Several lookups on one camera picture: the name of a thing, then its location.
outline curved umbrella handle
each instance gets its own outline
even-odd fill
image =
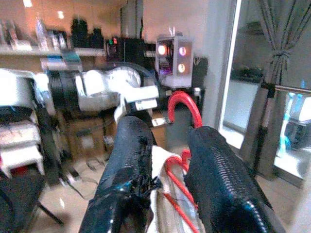
[[[194,103],[193,99],[183,91],[175,91],[169,98],[168,102],[168,114],[169,114],[169,120],[171,122],[175,122],[175,106],[178,103],[185,104],[192,114],[194,127],[199,128],[202,127],[202,118],[200,111],[196,104]]]

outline cardboard box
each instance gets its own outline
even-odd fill
[[[112,135],[113,132],[113,124],[104,127],[101,118],[70,121],[67,124],[67,138],[73,159],[98,156],[109,158],[110,150],[105,146],[104,136]]]

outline white shelf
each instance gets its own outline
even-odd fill
[[[81,57],[97,57],[105,56],[103,49],[88,49],[88,48],[75,48],[75,52]],[[0,55],[12,56],[50,56],[61,55],[59,50],[42,51],[38,47],[33,47],[33,50],[10,50],[0,47]]]

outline white cloth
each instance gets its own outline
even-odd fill
[[[154,218],[148,228],[148,233],[191,233],[192,230],[185,223],[171,203],[163,196],[163,192],[170,193],[183,211],[187,214],[191,222],[197,226],[199,232],[205,233],[204,226],[198,217],[194,206],[179,188],[168,177],[164,165],[168,158],[179,155],[168,152],[161,147],[152,148],[152,177],[158,176],[163,187],[153,190],[150,195],[151,209]],[[183,171],[179,166],[173,166],[172,171],[176,177],[183,182]]]

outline curtain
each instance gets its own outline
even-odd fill
[[[264,71],[264,81],[282,85],[287,77],[287,66],[292,48],[297,44],[311,17],[311,0],[258,0],[260,23],[268,40],[272,57]],[[249,117],[240,157],[253,167],[258,135],[264,119],[268,90],[259,88]],[[270,178],[279,144],[286,93],[276,92],[271,101],[267,134],[260,153],[259,173]]]

